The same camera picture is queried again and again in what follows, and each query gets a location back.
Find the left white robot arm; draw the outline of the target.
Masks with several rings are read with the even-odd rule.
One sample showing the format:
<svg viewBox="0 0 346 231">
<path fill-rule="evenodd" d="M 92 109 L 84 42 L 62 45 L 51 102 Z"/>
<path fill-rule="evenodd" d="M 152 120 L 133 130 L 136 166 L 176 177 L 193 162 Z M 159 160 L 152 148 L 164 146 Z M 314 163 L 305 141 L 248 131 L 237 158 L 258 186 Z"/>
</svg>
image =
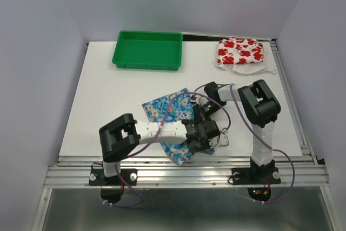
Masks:
<svg viewBox="0 0 346 231">
<path fill-rule="evenodd" d="M 186 144 L 195 153 L 208 150 L 221 132 L 215 121 L 196 123 L 182 120 L 161 124 L 136 121 L 133 114 L 123 114 L 99 129 L 102 148 L 102 179 L 107 184 L 120 180 L 120 162 L 142 144 Z"/>
</svg>

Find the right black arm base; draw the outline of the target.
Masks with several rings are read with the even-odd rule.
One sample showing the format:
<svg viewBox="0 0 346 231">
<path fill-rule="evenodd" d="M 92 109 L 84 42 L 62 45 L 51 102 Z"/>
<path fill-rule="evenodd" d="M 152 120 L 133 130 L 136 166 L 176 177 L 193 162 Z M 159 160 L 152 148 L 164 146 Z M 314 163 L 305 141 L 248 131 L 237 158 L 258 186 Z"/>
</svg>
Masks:
<svg viewBox="0 0 346 231">
<path fill-rule="evenodd" d="M 259 167 L 243 167 L 232 168 L 229 181 L 233 185 L 264 185 L 268 184 L 281 184 L 281 178 L 278 168 L 272 167 L 268 169 L 261 169 Z"/>
</svg>

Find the blue floral skirt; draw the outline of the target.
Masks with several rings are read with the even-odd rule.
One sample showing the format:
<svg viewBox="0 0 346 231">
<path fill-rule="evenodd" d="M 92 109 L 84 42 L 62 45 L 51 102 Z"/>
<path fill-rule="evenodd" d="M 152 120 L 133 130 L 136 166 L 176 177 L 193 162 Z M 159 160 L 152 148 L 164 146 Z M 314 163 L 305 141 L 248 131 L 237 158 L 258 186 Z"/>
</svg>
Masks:
<svg viewBox="0 0 346 231">
<path fill-rule="evenodd" d="M 148 120 L 156 123 L 165 120 L 165 125 L 181 120 L 193 120 L 195 115 L 191 96 L 187 94 L 188 92 L 188 88 L 184 88 L 178 92 L 143 103 L 142 107 Z M 189 161 L 192 157 L 192 152 L 186 144 L 161 142 L 160 145 L 166 155 L 178 166 Z"/>
</svg>

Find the red poppy white skirt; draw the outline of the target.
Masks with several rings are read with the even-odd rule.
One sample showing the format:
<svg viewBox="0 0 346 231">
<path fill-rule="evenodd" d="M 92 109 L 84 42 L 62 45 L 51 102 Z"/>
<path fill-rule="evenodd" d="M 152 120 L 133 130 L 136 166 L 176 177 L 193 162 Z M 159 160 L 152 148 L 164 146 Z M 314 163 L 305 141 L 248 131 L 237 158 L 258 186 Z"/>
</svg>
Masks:
<svg viewBox="0 0 346 231">
<path fill-rule="evenodd" d="M 264 46 L 257 39 L 230 37 L 219 41 L 217 64 L 256 64 L 264 61 Z"/>
</svg>

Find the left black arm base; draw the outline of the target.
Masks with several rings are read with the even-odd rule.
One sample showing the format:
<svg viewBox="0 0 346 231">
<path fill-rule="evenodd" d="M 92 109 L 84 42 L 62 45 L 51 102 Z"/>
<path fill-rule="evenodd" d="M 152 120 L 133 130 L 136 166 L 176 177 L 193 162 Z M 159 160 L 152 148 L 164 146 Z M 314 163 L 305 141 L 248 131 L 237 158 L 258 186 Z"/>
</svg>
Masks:
<svg viewBox="0 0 346 231">
<path fill-rule="evenodd" d="M 120 172 L 121 177 L 131 186 L 137 185 L 137 169 L 122 169 Z M 92 168 L 89 175 L 89 186 L 120 186 L 122 180 L 117 176 L 105 177 L 103 169 Z"/>
</svg>

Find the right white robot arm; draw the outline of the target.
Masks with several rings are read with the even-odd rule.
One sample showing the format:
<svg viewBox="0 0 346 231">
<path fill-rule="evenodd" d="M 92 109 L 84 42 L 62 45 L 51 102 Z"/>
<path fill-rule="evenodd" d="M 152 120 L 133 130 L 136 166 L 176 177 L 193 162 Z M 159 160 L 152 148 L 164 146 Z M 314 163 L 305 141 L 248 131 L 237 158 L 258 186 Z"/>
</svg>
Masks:
<svg viewBox="0 0 346 231">
<path fill-rule="evenodd" d="M 280 183 L 280 175 L 275 167 L 272 148 L 272 132 L 281 105 L 264 80 L 251 85 L 237 87 L 234 84 L 205 84 L 204 92 L 209 98 L 203 105 L 195 105 L 197 121 L 210 120 L 211 115 L 233 101 L 238 108 L 241 102 L 245 114 L 241 118 L 253 135 L 250 166 L 232 168 L 229 179 L 234 185 L 262 184 L 267 180 Z"/>
</svg>

